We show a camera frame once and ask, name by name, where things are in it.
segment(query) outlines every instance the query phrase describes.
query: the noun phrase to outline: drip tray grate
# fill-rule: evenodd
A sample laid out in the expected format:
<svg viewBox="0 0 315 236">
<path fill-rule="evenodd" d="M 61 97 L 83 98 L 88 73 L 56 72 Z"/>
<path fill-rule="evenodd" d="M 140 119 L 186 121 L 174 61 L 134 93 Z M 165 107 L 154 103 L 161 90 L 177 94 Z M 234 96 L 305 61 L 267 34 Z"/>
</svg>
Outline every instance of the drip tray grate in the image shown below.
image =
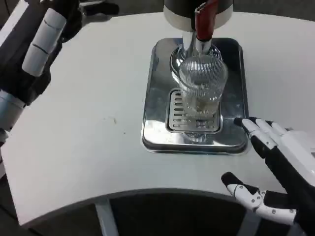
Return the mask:
<svg viewBox="0 0 315 236">
<path fill-rule="evenodd" d="M 166 123 L 173 132 L 215 133 L 221 126 L 220 109 L 210 119 L 193 119 L 184 111 L 181 91 L 175 89 L 170 95 L 170 105 Z"/>
</svg>

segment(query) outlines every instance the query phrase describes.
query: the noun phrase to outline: white cylindrical part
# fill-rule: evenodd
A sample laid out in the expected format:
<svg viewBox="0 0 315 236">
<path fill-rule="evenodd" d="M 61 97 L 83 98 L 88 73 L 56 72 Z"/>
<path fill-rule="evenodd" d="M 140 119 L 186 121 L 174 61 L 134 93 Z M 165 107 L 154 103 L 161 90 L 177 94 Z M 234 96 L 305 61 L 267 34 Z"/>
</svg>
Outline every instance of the white cylindrical part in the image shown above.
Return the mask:
<svg viewBox="0 0 315 236">
<path fill-rule="evenodd" d="M 53 27 L 53 28 L 59 29 L 59 30 L 62 30 L 66 24 L 66 18 L 51 8 L 49 8 L 46 11 L 44 21 L 50 27 Z"/>
<path fill-rule="evenodd" d="M 51 8 L 47 10 L 24 58 L 22 69 L 25 72 L 35 77 L 42 74 L 65 24 L 65 17 Z"/>
<path fill-rule="evenodd" d="M 10 131 L 24 110 L 24 102 L 0 91 L 0 129 Z"/>
<path fill-rule="evenodd" d="M 66 19 L 61 14 L 53 9 L 48 9 L 32 44 L 41 48 L 47 54 L 51 54 L 65 24 Z"/>
<path fill-rule="evenodd" d="M 34 45 L 30 45 L 28 52 L 25 55 L 22 69 L 30 75 L 39 77 L 44 70 L 48 56 L 49 55 L 42 49 Z"/>
</svg>

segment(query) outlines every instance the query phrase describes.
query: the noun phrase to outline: white robotic finger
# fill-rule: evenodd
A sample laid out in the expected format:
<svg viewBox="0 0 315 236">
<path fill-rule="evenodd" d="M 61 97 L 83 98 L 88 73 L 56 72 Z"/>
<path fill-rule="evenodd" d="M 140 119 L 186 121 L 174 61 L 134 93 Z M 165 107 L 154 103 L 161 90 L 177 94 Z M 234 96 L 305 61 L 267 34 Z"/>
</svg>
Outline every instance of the white robotic finger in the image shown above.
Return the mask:
<svg viewBox="0 0 315 236">
<path fill-rule="evenodd" d="M 270 125 L 273 128 L 273 130 L 280 136 L 282 136 L 288 132 L 285 128 L 283 128 L 278 123 L 272 122 Z"/>
<path fill-rule="evenodd" d="M 261 191 L 256 187 L 245 185 L 231 172 L 222 175 L 221 180 L 231 195 L 246 209 L 255 212 L 264 219 L 286 225 L 294 224 L 296 209 L 275 208 L 264 203 L 266 196 L 276 201 L 280 195 L 283 195 L 282 193 Z"/>
<path fill-rule="evenodd" d="M 273 149 L 275 146 L 277 146 L 277 143 L 251 120 L 236 118 L 234 119 L 234 123 L 243 127 L 250 138 L 252 136 L 256 136 L 263 143 L 263 145 L 267 146 L 269 149 Z"/>
<path fill-rule="evenodd" d="M 277 144 L 281 142 L 280 134 L 277 131 L 275 131 L 266 121 L 259 118 L 255 118 L 254 120 L 255 120 L 254 122 L 259 126 L 259 128 L 265 134 L 269 135 L 273 139 L 273 141 L 275 141 Z"/>
</svg>

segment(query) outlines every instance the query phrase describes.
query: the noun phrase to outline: drip tray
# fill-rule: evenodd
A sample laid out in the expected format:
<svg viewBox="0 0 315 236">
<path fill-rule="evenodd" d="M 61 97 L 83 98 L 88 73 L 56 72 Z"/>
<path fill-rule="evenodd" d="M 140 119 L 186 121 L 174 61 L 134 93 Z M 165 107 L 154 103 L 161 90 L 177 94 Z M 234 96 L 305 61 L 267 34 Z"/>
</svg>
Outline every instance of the drip tray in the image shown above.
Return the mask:
<svg viewBox="0 0 315 236">
<path fill-rule="evenodd" d="M 233 123 L 235 117 L 248 117 L 242 48 L 234 39 L 212 40 L 229 77 L 217 114 L 209 120 L 193 120 L 184 112 L 178 78 L 170 67 L 170 58 L 182 43 L 180 38 L 166 38 L 153 48 L 141 132 L 143 145 L 148 151 L 162 153 L 243 153 L 248 138 Z"/>
<path fill-rule="evenodd" d="M 171 132 L 207 132 L 216 133 L 221 126 L 220 110 L 210 119 L 192 119 L 187 116 L 183 108 L 182 95 L 179 89 L 170 94 L 170 106 L 166 123 Z"/>
</svg>

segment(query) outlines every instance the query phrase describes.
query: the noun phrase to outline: glass cup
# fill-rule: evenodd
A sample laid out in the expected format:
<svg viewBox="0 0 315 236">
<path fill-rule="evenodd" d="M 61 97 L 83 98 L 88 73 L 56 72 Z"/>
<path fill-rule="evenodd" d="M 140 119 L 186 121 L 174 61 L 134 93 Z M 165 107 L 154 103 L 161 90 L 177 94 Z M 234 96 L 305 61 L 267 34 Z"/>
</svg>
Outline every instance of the glass cup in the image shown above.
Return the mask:
<svg viewBox="0 0 315 236">
<path fill-rule="evenodd" d="M 179 87 L 187 116 L 212 118 L 217 112 L 228 78 L 228 68 L 213 56 L 195 56 L 184 60 L 179 69 Z"/>
</svg>

